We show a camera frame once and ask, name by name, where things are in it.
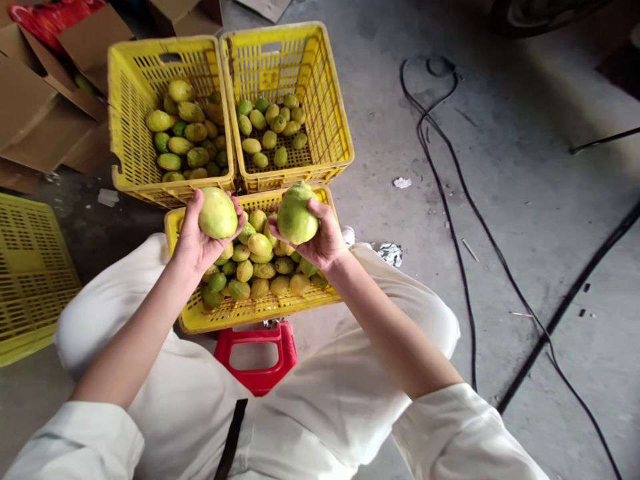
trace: white sneaker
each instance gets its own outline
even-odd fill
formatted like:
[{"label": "white sneaker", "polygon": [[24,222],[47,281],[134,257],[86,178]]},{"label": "white sneaker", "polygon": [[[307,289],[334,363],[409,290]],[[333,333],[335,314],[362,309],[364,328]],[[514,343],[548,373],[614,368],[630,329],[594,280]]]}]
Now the white sneaker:
[{"label": "white sneaker", "polygon": [[350,226],[345,225],[340,229],[340,232],[342,232],[342,238],[344,238],[347,248],[351,248],[355,243],[355,231]]}]

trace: concrete floor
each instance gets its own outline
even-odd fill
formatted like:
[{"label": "concrete floor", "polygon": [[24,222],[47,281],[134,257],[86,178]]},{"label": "concrete floor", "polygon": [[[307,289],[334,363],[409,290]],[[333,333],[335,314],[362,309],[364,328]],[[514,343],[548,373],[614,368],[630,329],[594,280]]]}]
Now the concrete floor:
[{"label": "concrete floor", "polygon": [[[462,339],[453,361],[469,378],[469,328],[459,272],[442,205],[415,137],[417,114],[402,95],[402,59],[440,53],[464,77],[437,110],[467,184],[531,306],[547,322],[594,250],[640,193],[640,136],[568,156],[567,148],[637,126],[640,103],[593,68],[640,19],[620,0],[564,30],[524,41],[487,32],[490,0],[450,2],[294,0],[281,23],[326,23],[339,72],[356,160],[331,184],[340,220],[365,241],[402,244],[401,270],[433,288],[459,317]],[[230,1],[225,27],[266,20]],[[409,72],[428,102],[448,84]],[[463,252],[478,330],[479,391],[496,404],[539,332],[523,311],[476,221],[443,146],[432,142]],[[93,177],[60,171],[36,196],[54,206],[84,283],[162,229],[163,212],[121,195],[114,209],[97,204],[110,188],[108,166]],[[398,190],[398,176],[413,185]],[[360,208],[367,206],[368,215]],[[640,460],[640,226],[612,250],[554,334],[559,362],[597,416],[623,476],[637,478]],[[584,317],[578,317],[586,309]],[[292,320],[302,358],[335,327],[329,310]],[[72,384],[52,347],[0,370],[0,473],[25,440],[69,394]],[[612,479],[588,418],[542,355],[505,414],[514,436],[555,479]],[[392,442],[358,478],[404,479]]]}]

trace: yellow plastic crate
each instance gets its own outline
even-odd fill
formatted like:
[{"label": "yellow plastic crate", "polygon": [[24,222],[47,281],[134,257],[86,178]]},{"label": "yellow plastic crate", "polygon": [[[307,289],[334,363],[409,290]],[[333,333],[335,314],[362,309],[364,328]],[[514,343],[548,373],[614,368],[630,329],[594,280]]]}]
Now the yellow plastic crate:
[{"label": "yellow plastic crate", "polygon": [[[276,206],[282,201],[282,194],[285,191],[282,189],[254,193],[238,197],[238,200],[240,206],[247,213],[257,209],[268,213],[275,211]],[[330,205],[335,212],[328,187],[314,185],[313,191],[318,195],[318,200]],[[172,210],[165,216],[165,232],[167,233],[170,255],[173,255],[173,249],[178,241],[179,228],[182,226],[184,217],[185,209]],[[185,333],[204,333],[238,327],[342,302],[332,287],[322,290],[312,285],[304,297],[292,294],[276,297],[269,292],[268,296],[260,300],[234,301],[231,298],[226,298],[220,308],[208,310],[202,302],[202,286],[204,286],[203,283],[193,292],[180,315],[180,327]]]},{"label": "yellow plastic crate", "polygon": [[184,79],[197,91],[201,105],[212,90],[226,96],[219,68],[218,40],[210,36],[120,42],[109,48],[109,129],[111,150],[120,159],[113,166],[114,186],[129,195],[166,209],[180,208],[201,187],[235,191],[232,134],[226,102],[225,136],[229,173],[224,177],[162,183],[153,134],[145,124],[161,108],[169,82]]},{"label": "yellow plastic crate", "polygon": [[51,344],[80,286],[51,208],[0,194],[0,367]]},{"label": "yellow plastic crate", "polygon": [[[225,33],[220,38],[227,101],[231,113],[234,147],[240,176],[250,193],[289,187],[304,180],[330,184],[353,160],[353,142],[340,93],[329,35],[324,24],[306,22]],[[276,149],[263,150],[269,158],[266,169],[254,166],[243,152],[236,106],[264,96],[282,104],[294,93],[307,114],[301,132],[307,146],[291,147],[293,137],[278,136],[276,149],[287,148],[291,168],[273,164]],[[262,140],[264,131],[251,132]]]}]

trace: tire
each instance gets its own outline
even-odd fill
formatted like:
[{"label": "tire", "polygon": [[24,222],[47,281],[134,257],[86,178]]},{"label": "tire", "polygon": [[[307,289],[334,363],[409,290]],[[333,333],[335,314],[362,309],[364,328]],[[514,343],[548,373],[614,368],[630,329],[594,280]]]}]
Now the tire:
[{"label": "tire", "polygon": [[[574,0],[574,10],[567,12],[564,18],[558,16],[546,19],[528,19],[526,17],[515,19],[514,12],[518,11],[518,5],[522,5],[524,1],[495,0],[489,12],[491,30],[509,38],[534,37],[562,28],[611,2],[611,0]],[[566,3],[566,1],[558,0],[559,3]]]}]

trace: red plastic stool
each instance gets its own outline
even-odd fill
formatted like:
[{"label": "red plastic stool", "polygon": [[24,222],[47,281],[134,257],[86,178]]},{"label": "red plastic stool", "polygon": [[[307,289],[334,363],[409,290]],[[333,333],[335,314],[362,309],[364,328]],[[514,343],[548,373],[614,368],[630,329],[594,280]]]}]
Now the red plastic stool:
[{"label": "red plastic stool", "polygon": [[[274,330],[250,330],[236,332],[233,329],[220,331],[213,356],[222,363],[256,397],[262,397],[298,363],[298,353],[293,342],[293,328],[287,321],[277,324]],[[278,362],[271,368],[259,370],[236,370],[231,366],[231,349],[243,343],[275,343],[278,347]]]}]

